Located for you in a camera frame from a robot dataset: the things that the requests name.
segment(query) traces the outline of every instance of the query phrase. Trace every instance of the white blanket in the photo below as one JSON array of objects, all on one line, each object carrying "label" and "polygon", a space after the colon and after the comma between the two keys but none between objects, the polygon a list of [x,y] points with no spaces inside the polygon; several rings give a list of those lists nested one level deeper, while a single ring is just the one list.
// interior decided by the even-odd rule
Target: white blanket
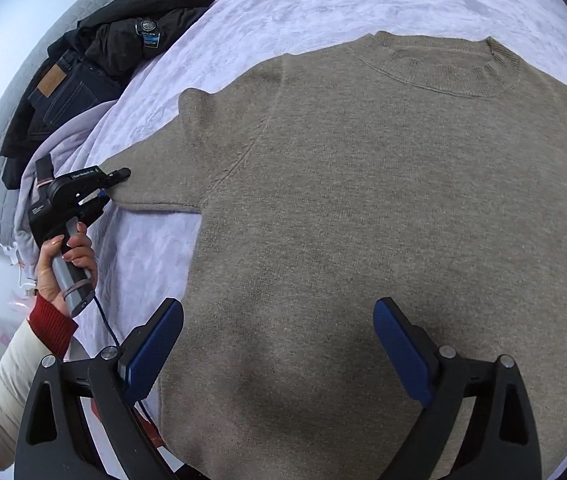
[{"label": "white blanket", "polygon": [[[562,0],[217,0],[163,57],[139,71],[116,104],[91,110],[89,120],[75,118],[39,155],[52,148],[56,174],[100,164],[172,120],[185,88],[216,92],[262,60],[378,30],[467,40],[493,36],[567,84],[567,7]],[[19,252],[30,265],[37,252],[23,211],[32,183],[27,173],[16,219]],[[199,225],[197,215],[109,206],[91,227],[101,272],[97,294],[119,338],[144,323],[167,296],[183,297]],[[77,322],[77,338],[89,354],[109,344],[94,306]],[[155,401],[151,411],[156,417]]]}]

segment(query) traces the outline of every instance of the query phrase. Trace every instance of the black cable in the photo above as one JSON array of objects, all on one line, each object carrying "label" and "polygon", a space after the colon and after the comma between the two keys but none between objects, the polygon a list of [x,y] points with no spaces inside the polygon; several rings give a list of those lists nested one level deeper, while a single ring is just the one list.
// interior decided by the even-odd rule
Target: black cable
[{"label": "black cable", "polygon": [[[97,303],[97,308],[99,309],[99,314],[101,314],[101,319],[104,320],[106,329],[108,329],[108,332],[110,333],[110,337],[113,338],[113,341],[115,342],[115,346],[117,347],[117,349],[121,348],[121,345],[119,344],[119,339],[117,339],[115,332],[113,332],[113,329],[110,327],[110,323],[106,319],[106,313],[104,312],[103,307],[101,306],[101,303],[99,303],[99,300],[97,300],[96,296],[95,296],[95,303]],[[160,434],[159,428],[155,424],[155,421],[152,420],[152,417],[148,414],[148,410],[146,410],[144,404],[141,401],[137,402],[137,404],[139,404],[139,407],[142,409],[142,412],[144,412],[144,416],[146,417],[148,422],[150,422],[152,428],[157,432],[157,434]]]},{"label": "black cable", "polygon": [[115,332],[113,332],[113,329],[110,328],[110,324],[108,323],[108,320],[106,319],[106,313],[104,312],[101,303],[99,303],[99,300],[97,300],[97,297],[95,296],[95,303],[97,303],[97,308],[99,309],[99,314],[101,314],[101,319],[104,320],[104,324],[106,326],[106,328],[108,329],[108,332],[110,332],[110,337],[113,338],[113,341],[115,342],[115,346],[117,347],[117,349],[120,348],[121,345],[119,345],[119,339],[117,339],[117,336],[115,335]]},{"label": "black cable", "polygon": [[155,430],[157,432],[157,434],[160,434],[160,429],[157,427],[157,425],[155,424],[155,421],[152,420],[152,417],[150,416],[150,414],[148,414],[148,410],[146,410],[146,407],[144,406],[144,403],[139,401],[137,402],[137,404],[139,405],[139,407],[142,409],[142,412],[144,412],[144,416],[146,417],[146,419],[148,420],[148,422],[150,422],[150,425],[152,426],[152,429]]}]

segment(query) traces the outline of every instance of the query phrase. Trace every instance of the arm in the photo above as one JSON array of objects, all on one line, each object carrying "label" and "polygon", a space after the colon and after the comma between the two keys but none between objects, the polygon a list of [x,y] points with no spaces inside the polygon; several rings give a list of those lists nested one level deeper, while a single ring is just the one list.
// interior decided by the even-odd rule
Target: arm
[{"label": "arm", "polygon": [[[81,225],[78,230],[79,234],[68,241],[73,249],[66,254],[78,267],[89,269],[96,280],[97,267],[86,226]],[[60,244],[61,239],[55,239],[42,247],[37,266],[39,296],[35,308],[17,330],[0,361],[0,471],[14,462],[21,417],[39,363],[51,353],[63,359],[77,329],[77,324],[68,316],[50,268]]]},{"label": "arm", "polygon": [[19,327],[1,358],[0,471],[14,462],[19,423],[39,363],[51,353],[63,358],[76,329],[73,320],[38,297],[30,319]]}]

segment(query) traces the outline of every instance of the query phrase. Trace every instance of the blue gripper pad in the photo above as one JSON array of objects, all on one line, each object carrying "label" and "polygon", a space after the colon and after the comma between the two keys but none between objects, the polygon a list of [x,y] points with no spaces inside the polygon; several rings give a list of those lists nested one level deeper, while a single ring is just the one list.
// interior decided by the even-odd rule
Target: blue gripper pad
[{"label": "blue gripper pad", "polygon": [[433,399],[433,393],[429,386],[425,360],[382,300],[375,303],[372,319],[374,331],[395,367],[406,393],[427,408]]},{"label": "blue gripper pad", "polygon": [[122,377],[125,382],[123,396],[129,406],[148,397],[184,327],[184,309],[181,303],[170,298],[164,300],[160,309],[164,305],[167,309],[161,319],[156,320],[152,316],[148,321],[147,325],[155,321],[156,325],[126,366],[125,376]]}]

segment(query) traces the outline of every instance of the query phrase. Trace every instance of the sweater collar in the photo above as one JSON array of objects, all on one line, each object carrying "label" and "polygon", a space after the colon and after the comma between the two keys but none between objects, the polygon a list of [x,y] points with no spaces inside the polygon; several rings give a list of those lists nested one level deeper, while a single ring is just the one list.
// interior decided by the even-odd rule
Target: sweater collar
[{"label": "sweater collar", "polygon": [[379,72],[438,92],[492,97],[519,79],[521,58],[494,38],[468,41],[378,32],[350,45]]}]

